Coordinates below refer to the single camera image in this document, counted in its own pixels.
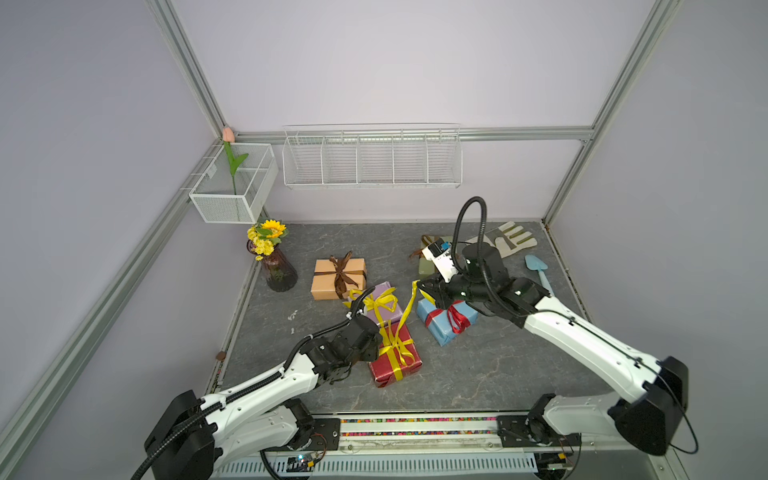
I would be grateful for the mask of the artificial pink tulip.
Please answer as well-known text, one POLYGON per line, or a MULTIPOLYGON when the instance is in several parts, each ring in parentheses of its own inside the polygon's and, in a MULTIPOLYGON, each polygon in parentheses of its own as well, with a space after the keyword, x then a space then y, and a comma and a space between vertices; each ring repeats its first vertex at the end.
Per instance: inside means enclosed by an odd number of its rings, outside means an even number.
POLYGON ((235 142, 236 138, 235 138, 234 131, 230 127, 225 126, 222 129, 221 136, 222 136, 224 151, 226 153, 227 160, 228 160, 233 194, 237 195, 238 191, 237 191, 236 175, 240 166, 249 157, 249 154, 248 153, 242 153, 238 155, 235 154, 232 148, 232 144, 235 142))

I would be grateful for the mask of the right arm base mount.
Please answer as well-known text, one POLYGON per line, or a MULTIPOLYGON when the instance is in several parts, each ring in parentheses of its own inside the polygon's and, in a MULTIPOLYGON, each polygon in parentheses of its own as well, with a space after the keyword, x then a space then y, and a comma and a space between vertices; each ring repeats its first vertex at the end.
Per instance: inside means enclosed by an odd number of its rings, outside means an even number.
POLYGON ((581 435, 558 434, 544 420, 544 410, 555 398, 554 393, 542 395, 534 406, 524 414, 506 414, 497 417, 497 435, 505 448, 580 446, 581 435))

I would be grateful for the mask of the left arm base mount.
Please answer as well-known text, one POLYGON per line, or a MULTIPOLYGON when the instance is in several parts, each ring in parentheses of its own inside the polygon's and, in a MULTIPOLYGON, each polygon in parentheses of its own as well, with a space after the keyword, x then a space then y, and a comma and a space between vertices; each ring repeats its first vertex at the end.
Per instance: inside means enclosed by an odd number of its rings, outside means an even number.
POLYGON ((336 451, 341 440, 341 420, 335 417, 315 419, 311 425, 299 427, 283 451, 336 451))

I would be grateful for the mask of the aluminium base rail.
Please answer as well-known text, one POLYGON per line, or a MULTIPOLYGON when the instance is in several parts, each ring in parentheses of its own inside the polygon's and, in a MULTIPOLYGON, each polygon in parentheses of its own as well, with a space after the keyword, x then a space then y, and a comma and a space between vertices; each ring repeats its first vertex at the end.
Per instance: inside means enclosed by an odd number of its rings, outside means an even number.
POLYGON ((678 455, 578 434, 537 445, 522 412, 337 414, 304 450, 281 447, 220 467, 216 479, 685 479, 678 455))

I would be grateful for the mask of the light blue garden trowel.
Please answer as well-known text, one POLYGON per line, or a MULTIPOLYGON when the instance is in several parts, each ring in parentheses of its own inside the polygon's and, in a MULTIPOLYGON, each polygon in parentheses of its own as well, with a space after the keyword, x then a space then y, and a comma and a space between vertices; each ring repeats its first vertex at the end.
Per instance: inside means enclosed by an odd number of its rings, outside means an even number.
POLYGON ((544 263, 537 256, 532 254, 528 254, 525 256, 525 264, 529 270, 536 272, 538 274, 539 282, 542 285, 542 287, 548 291, 549 296, 553 296, 554 295, 553 288, 546 276, 546 270, 548 269, 547 264, 544 263))

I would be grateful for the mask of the yellow sunflower bouquet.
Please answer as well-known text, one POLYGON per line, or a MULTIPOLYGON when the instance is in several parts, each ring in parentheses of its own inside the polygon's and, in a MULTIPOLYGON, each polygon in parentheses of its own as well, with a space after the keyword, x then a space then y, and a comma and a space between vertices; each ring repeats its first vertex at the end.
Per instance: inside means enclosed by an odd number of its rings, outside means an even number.
POLYGON ((248 229, 246 248, 258 261, 261 261, 272 255, 288 234, 289 231, 285 224, 278 220, 268 219, 248 229))

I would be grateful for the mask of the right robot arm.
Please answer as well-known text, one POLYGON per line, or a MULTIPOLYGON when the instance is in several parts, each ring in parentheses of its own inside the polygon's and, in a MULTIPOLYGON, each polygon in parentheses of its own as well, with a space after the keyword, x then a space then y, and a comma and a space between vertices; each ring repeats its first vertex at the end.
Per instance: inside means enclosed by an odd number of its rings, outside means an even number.
POLYGON ((456 274, 434 274, 416 283, 439 308, 465 301, 558 347, 601 378, 611 391, 597 396, 546 394, 532 407, 528 428, 545 443, 549 435, 619 436, 638 450, 663 456, 687 419, 689 368, 669 356, 659 360, 581 318, 533 280, 512 277, 500 287, 456 274))

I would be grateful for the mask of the small white mesh basket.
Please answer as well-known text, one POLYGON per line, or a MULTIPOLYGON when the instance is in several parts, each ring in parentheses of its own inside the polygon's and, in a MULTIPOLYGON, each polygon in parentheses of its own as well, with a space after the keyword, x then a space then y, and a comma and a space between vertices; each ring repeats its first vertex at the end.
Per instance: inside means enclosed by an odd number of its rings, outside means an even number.
POLYGON ((229 143, 207 157, 189 192, 209 224, 255 224, 275 183, 278 166, 270 144, 229 143))

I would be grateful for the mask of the dark glass vase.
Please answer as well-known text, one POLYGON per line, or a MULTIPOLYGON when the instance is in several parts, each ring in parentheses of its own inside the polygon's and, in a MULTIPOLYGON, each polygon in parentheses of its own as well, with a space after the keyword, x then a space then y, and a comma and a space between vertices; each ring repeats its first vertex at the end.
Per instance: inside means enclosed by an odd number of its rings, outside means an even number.
POLYGON ((291 290, 298 281, 298 273, 279 246, 272 249, 259 249, 252 240, 247 241, 247 250, 263 264, 266 281, 270 289, 276 292, 291 290))

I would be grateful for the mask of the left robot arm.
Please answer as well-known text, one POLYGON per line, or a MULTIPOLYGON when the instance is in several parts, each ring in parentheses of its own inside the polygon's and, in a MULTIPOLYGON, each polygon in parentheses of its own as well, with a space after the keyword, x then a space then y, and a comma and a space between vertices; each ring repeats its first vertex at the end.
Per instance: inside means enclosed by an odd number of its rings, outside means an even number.
POLYGON ((273 447, 303 447, 314 419, 300 400, 343 380, 358 362, 377 359, 382 336, 367 316, 299 341, 281 364, 240 385, 198 397, 173 398, 144 442, 146 457, 133 476, 208 479, 220 467, 273 447))

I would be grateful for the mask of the green gift box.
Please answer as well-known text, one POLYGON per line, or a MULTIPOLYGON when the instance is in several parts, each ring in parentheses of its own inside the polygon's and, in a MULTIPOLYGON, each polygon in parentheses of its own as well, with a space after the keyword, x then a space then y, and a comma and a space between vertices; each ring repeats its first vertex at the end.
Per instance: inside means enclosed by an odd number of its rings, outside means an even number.
POLYGON ((423 253, 423 257, 419 258, 418 262, 418 275, 421 279, 427 278, 436 273, 436 268, 431 260, 428 260, 423 253))

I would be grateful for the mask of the brown ribbon on green box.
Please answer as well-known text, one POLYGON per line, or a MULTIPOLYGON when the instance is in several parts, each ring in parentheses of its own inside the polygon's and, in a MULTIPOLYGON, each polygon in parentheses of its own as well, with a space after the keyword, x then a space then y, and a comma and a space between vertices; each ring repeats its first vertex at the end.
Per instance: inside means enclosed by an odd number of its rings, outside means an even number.
POLYGON ((412 258, 422 258, 423 257, 423 249, 427 248, 435 240, 436 240, 436 237, 433 236, 433 235, 422 235, 420 237, 419 248, 417 250, 414 250, 409 255, 409 259, 412 259, 412 258))

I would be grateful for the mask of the white gardening glove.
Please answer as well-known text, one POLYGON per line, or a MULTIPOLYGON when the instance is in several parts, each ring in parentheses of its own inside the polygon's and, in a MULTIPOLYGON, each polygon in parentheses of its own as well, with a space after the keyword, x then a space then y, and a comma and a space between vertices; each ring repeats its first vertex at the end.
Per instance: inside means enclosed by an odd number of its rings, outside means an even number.
POLYGON ((495 247, 502 259, 538 245, 533 234, 514 221, 508 221, 485 234, 483 243, 495 247))

